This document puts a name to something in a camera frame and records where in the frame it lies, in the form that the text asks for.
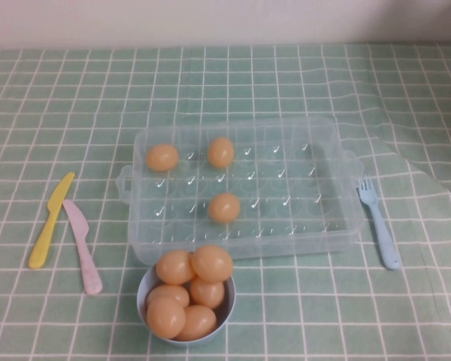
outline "orange egg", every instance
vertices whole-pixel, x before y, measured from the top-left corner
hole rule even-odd
[[[216,168],[227,168],[234,160],[234,145],[226,137],[214,139],[209,144],[207,158]]]
[[[147,309],[147,325],[154,335],[174,338],[186,325],[186,312],[176,299],[157,297]]]
[[[224,283],[210,284],[202,278],[196,277],[190,283],[190,295],[195,303],[209,308],[216,308],[224,299]]]
[[[171,286],[170,284],[157,286],[147,296],[145,305],[149,307],[150,303],[158,297],[171,297],[176,299],[182,307],[189,305],[189,294],[182,286]]]
[[[209,204],[210,218],[219,223],[229,223],[241,212],[241,203],[232,193],[221,193],[212,198]]]
[[[148,151],[145,160],[153,171],[170,171],[179,162],[179,153],[170,144],[159,144]]]
[[[231,277],[234,263],[226,250],[213,244],[206,244],[192,255],[192,267],[204,281],[215,284]]]
[[[194,305],[185,309],[186,324],[177,335],[178,341],[193,341],[209,335],[216,329],[216,314],[205,306]]]
[[[157,276],[167,284],[184,284],[192,280],[195,272],[191,255],[186,250],[172,250],[160,257],[156,264]]]

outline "toy knife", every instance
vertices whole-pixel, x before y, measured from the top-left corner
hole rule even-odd
[[[32,249],[32,253],[30,253],[30,268],[40,268],[47,260],[47,254],[50,248],[50,242],[52,241],[53,230],[55,229],[55,224],[59,217],[60,208],[62,207],[63,200],[67,195],[74,177],[75,173],[72,171],[64,176],[48,200],[47,209],[49,211],[49,216],[42,232],[38,236],[37,243],[35,243],[35,246]]]
[[[102,291],[102,281],[85,242],[85,237],[89,232],[89,224],[82,211],[72,201],[66,199],[63,202],[63,208],[67,212],[68,220],[74,231],[82,269],[83,288],[86,294],[96,295]]]

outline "fork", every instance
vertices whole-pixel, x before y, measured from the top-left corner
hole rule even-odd
[[[381,249],[384,265],[389,269],[400,269],[401,258],[399,252],[394,245],[391,235],[389,234],[383,216],[377,207],[377,194],[374,189],[373,181],[366,176],[364,182],[358,187],[359,198],[361,202],[369,207],[373,216],[374,227],[376,228],[377,242]]]

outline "white bowl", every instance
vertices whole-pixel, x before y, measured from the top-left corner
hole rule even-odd
[[[151,269],[149,269],[145,273],[144,277],[142,278],[141,284],[138,287],[138,291],[137,291],[138,314],[141,317],[144,325],[149,329],[149,331],[150,331],[150,328],[147,325],[147,313],[145,310],[145,300],[146,300],[147,296],[149,295],[150,291],[152,291],[154,288],[156,288],[160,284],[163,284],[163,282],[159,279],[159,277],[157,277],[156,267],[153,266]],[[218,327],[215,329],[215,331],[213,331],[212,333],[210,333],[209,335],[207,335],[203,338],[200,338],[200,339],[194,340],[194,341],[175,341],[175,340],[169,340],[169,339],[158,337],[158,336],[156,336],[156,337],[167,342],[168,344],[172,344],[172,345],[178,346],[178,347],[201,346],[203,344],[210,342],[214,337],[216,337],[224,329],[224,325],[226,324],[227,320],[231,316],[232,310],[234,309],[235,283],[234,283],[234,280],[232,279],[232,277],[229,277],[226,281],[224,281],[224,288],[225,288],[224,301],[217,308],[217,311],[216,311]]]

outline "plastic container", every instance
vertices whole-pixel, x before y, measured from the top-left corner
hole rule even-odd
[[[207,161],[209,143],[220,136],[235,145],[226,170]],[[180,154],[169,173],[151,171],[144,160],[163,143]],[[358,239],[363,170],[323,118],[167,126],[136,135],[133,164],[122,169],[117,187],[130,204],[129,242],[148,265],[170,250],[203,244],[224,247],[234,259],[284,256],[345,250]],[[223,192],[241,201],[240,216],[227,225],[207,215],[210,200]]]
[[[160,284],[162,284],[162,282],[160,281],[159,277],[157,277],[156,267],[153,266],[145,273],[144,277],[142,278],[141,284],[138,287],[137,311],[142,322],[148,329],[149,326],[147,325],[147,312],[145,309],[145,302],[150,291],[152,291]],[[175,341],[166,338],[160,339],[163,340],[164,342],[167,342],[168,344],[172,344],[177,347],[202,346],[203,344],[212,341],[224,329],[227,320],[230,318],[232,311],[234,310],[235,283],[232,277],[229,277],[229,279],[224,281],[224,290],[225,290],[224,301],[222,301],[222,304],[215,310],[217,316],[217,328],[212,333],[194,341]]]

